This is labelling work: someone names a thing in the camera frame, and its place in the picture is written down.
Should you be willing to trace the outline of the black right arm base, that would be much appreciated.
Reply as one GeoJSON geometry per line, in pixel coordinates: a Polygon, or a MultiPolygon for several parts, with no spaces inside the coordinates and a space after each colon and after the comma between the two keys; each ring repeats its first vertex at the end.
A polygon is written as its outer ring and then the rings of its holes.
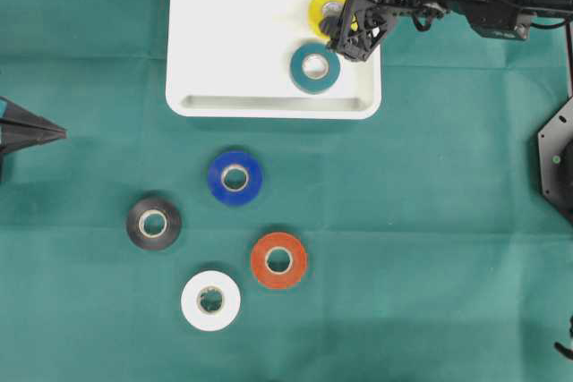
{"type": "Polygon", "coordinates": [[[542,195],[572,223],[572,98],[537,135],[542,195]]]}

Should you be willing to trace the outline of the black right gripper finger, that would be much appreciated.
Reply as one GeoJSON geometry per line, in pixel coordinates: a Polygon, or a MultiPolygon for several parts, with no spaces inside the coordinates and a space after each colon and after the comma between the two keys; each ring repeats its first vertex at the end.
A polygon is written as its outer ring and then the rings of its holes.
{"type": "Polygon", "coordinates": [[[325,16],[319,23],[319,30],[325,38],[339,38],[340,18],[337,15],[325,16]]]}

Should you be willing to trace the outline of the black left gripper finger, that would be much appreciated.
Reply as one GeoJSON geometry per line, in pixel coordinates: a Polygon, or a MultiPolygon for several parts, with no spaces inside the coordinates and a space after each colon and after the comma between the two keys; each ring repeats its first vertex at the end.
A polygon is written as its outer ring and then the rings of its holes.
{"type": "Polygon", "coordinates": [[[48,119],[33,114],[31,111],[1,97],[1,123],[32,127],[53,132],[66,132],[66,129],[50,122],[48,119]]]}
{"type": "Polygon", "coordinates": [[[2,130],[1,154],[7,155],[20,149],[43,145],[66,138],[66,132],[49,130],[2,130]]]}

